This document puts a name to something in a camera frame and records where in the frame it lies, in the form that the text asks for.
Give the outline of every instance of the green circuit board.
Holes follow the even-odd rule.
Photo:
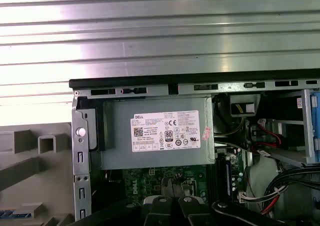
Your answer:
[[[178,173],[182,174],[185,179],[181,184],[185,195],[198,196],[206,202],[207,183],[205,165],[123,170],[126,196],[142,204],[148,196],[161,195],[161,181],[163,178],[174,178]]]
[[[244,162],[243,162],[243,150],[239,150],[236,153],[228,152],[227,157],[230,157],[231,162],[231,174],[234,179],[232,183],[235,184],[237,191],[245,190],[245,179],[244,179]]]

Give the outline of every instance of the wire bundle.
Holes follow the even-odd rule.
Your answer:
[[[272,147],[272,148],[278,148],[278,146],[282,144],[281,137],[280,137],[278,134],[276,134],[276,133],[274,133],[274,132],[272,132],[272,131],[267,130],[261,123],[259,123],[259,121],[257,122],[257,126],[258,126],[262,131],[264,131],[266,134],[269,134],[269,135],[275,137],[276,143],[274,143],[274,142],[255,142],[255,143],[254,143],[255,146],[258,146],[258,145],[267,145],[267,146],[270,146],[270,147]]]
[[[283,193],[287,189],[288,189],[288,186],[283,185],[279,189],[275,188],[274,192],[272,192],[268,195],[262,196],[262,197],[247,197],[243,194],[240,194],[239,196],[240,196],[241,200],[243,200],[244,202],[247,202],[247,203],[263,203],[263,202],[273,200],[274,198],[278,197],[281,193]]]
[[[268,185],[264,192],[264,196],[269,196],[270,194],[275,192],[275,189],[277,187],[283,187],[290,184],[300,184],[306,187],[309,187],[313,190],[319,190],[320,191],[320,182],[314,182],[309,180],[304,180],[302,178],[296,178],[296,176],[305,176],[309,174],[319,174],[320,173],[320,167],[318,166],[308,166],[304,168],[293,168],[289,170],[285,170],[284,172],[280,173],[278,176],[276,176],[271,183]],[[268,213],[273,206],[276,204],[276,202],[279,199],[279,194],[273,198],[273,200],[266,204],[265,201],[262,205],[262,214]]]
[[[235,106],[238,108],[240,114],[243,114],[243,113],[244,113],[243,109],[241,108],[241,106],[240,106],[239,104],[236,104]],[[245,118],[242,117],[240,124],[239,124],[234,130],[232,130],[232,131],[230,131],[230,132],[227,132],[227,133],[214,133],[214,135],[216,135],[216,136],[228,136],[228,135],[233,135],[233,134],[235,134],[236,132],[238,132],[238,131],[243,127],[244,123],[245,123]]]

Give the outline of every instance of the red sticker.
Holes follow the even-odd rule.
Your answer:
[[[205,127],[204,132],[202,134],[202,140],[208,140],[210,138],[211,128]]]

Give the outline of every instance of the ce mark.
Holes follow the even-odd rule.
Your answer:
[[[172,126],[172,125],[176,126],[176,125],[177,125],[177,124],[176,124],[176,120],[173,120],[173,121],[170,120],[170,121],[169,121],[169,125],[170,125],[170,126]]]

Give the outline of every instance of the screw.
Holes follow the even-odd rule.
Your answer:
[[[185,202],[187,202],[187,203],[190,203],[190,202],[192,201],[192,198],[190,198],[190,197],[185,197],[185,198],[183,199],[183,201],[185,201]]]
[[[86,130],[83,127],[78,127],[75,131],[75,134],[79,137],[83,137],[86,135]]]
[[[226,207],[228,207],[228,205],[224,202],[219,202],[218,203],[218,207],[221,208],[221,209],[225,209]]]

